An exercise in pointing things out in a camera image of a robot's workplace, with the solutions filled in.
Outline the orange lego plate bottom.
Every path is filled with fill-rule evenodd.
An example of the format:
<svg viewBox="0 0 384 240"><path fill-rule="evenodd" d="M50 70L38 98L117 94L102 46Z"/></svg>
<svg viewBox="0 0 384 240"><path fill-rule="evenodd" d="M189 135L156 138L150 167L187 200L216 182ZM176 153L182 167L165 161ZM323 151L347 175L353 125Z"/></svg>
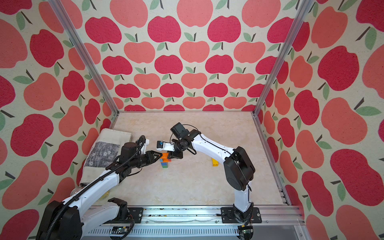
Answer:
<svg viewBox="0 0 384 240"><path fill-rule="evenodd" d="M167 159L169 156L169 153L163 153L161 159Z"/></svg>

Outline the yellow square lego brick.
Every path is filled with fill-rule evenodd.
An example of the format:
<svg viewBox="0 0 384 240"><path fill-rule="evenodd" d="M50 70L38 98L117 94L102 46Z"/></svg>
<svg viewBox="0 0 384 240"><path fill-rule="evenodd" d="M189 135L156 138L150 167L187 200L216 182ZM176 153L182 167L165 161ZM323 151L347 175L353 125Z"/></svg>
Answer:
<svg viewBox="0 0 384 240"><path fill-rule="evenodd" d="M216 161L215 159L212 159L212 165L213 165L213 167L218 167L219 166L219 162Z"/></svg>

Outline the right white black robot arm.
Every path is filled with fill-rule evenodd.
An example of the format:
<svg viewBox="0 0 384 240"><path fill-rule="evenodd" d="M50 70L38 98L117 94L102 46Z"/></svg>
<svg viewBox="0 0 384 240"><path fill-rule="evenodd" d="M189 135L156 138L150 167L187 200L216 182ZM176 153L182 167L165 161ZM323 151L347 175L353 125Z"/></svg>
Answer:
<svg viewBox="0 0 384 240"><path fill-rule="evenodd" d="M229 148L221 145L196 128L189 131L181 123L174 125L171 131L175 138L171 138L170 142L158 141L157 150L167 151L169 159L182 159L185 151L193 155L200 152L222 164L226 180L235 190L233 216L237 222L248 224L254 207L250 200L250 184L256 170L246 150L242 147Z"/></svg>

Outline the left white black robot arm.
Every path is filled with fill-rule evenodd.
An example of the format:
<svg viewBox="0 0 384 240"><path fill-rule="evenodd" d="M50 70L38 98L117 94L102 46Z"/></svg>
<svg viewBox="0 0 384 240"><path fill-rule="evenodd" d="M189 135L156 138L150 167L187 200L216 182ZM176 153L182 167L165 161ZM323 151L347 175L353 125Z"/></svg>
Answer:
<svg viewBox="0 0 384 240"><path fill-rule="evenodd" d="M36 238L38 240L80 240L95 228L107 222L127 223L122 240L131 233L135 219L128 204L112 198L98 208L92 205L106 192L132 175L132 169L149 166L163 155L156 151L142 154L145 143L126 143L122 152L106 170L78 193L65 200L53 201L46 207Z"/></svg>

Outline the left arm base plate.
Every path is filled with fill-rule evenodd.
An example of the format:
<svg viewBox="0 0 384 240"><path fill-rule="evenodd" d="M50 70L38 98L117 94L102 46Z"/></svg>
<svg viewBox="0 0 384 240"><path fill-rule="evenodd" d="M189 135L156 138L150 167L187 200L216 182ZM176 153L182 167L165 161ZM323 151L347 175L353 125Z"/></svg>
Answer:
<svg viewBox="0 0 384 240"><path fill-rule="evenodd" d="M143 217L143 208L123 207L119 209L116 218L111 220L113 223L131 223L140 224Z"/></svg>

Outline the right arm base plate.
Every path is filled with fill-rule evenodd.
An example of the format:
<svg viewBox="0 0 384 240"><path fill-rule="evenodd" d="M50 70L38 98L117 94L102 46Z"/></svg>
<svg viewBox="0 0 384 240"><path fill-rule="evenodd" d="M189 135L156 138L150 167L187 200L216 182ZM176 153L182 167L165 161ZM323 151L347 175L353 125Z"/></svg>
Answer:
<svg viewBox="0 0 384 240"><path fill-rule="evenodd" d="M262 217L259 208L249 208L246 212L241 212L235 207L222 207L221 218L224 224L261 224Z"/></svg>

